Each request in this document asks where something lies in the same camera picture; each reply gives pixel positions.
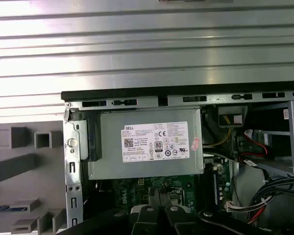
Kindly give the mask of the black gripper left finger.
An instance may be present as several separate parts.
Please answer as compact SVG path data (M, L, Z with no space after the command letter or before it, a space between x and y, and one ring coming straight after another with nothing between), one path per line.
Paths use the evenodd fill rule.
M130 214L111 209L62 232L64 235L155 235L160 210L159 189L151 189L149 203L132 208Z

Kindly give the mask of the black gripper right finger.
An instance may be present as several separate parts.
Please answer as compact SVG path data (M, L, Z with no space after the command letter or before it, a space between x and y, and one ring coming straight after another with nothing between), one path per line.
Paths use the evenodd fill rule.
M194 215L180 205L174 205L167 189L161 189L161 206L177 235L269 235L269 231L219 212L201 210Z

